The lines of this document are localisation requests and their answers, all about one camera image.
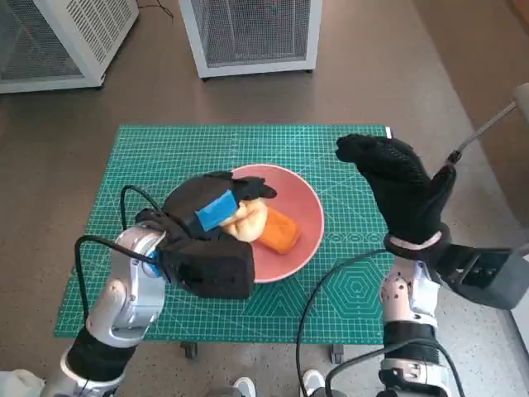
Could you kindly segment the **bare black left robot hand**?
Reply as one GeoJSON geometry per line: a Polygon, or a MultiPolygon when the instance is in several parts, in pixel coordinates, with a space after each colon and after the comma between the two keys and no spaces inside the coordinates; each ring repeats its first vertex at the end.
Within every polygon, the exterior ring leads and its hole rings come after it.
{"type": "Polygon", "coordinates": [[[230,171],[215,171],[183,182],[164,201],[162,211],[192,239],[215,240],[223,234],[221,224],[236,213],[240,202],[276,195],[264,178],[236,178],[230,171]]]}

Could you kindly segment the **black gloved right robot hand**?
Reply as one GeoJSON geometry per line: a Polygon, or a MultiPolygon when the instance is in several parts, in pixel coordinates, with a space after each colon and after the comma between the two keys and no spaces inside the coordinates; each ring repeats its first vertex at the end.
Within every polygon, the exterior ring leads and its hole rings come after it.
{"type": "Polygon", "coordinates": [[[431,177],[399,139],[350,134],[336,144],[337,159],[354,164],[369,183],[391,236],[422,245],[441,231],[441,213],[456,180],[452,164],[431,177]]]}

